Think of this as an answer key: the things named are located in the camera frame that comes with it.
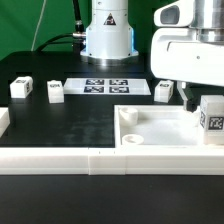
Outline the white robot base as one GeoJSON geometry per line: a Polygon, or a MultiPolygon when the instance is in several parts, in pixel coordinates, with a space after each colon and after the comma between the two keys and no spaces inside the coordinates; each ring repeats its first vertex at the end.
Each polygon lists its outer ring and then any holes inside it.
{"type": "Polygon", "coordinates": [[[102,66],[123,64],[139,55],[128,22],[128,0],[92,0],[92,21],[86,28],[83,61],[102,66]]]}

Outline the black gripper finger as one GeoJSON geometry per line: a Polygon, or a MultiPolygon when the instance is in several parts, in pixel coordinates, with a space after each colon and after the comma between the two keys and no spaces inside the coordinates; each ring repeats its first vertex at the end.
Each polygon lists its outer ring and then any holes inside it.
{"type": "Polygon", "coordinates": [[[183,100],[183,108],[185,111],[194,112],[197,110],[197,104],[194,99],[190,85],[183,81],[177,82],[177,90],[183,100]]]}

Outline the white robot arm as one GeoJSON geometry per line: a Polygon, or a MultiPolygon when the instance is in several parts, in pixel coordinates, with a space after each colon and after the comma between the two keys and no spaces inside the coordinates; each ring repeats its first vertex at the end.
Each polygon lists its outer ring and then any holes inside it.
{"type": "Polygon", "coordinates": [[[224,0],[177,0],[155,11],[154,24],[155,77],[224,87],[224,0]]]}

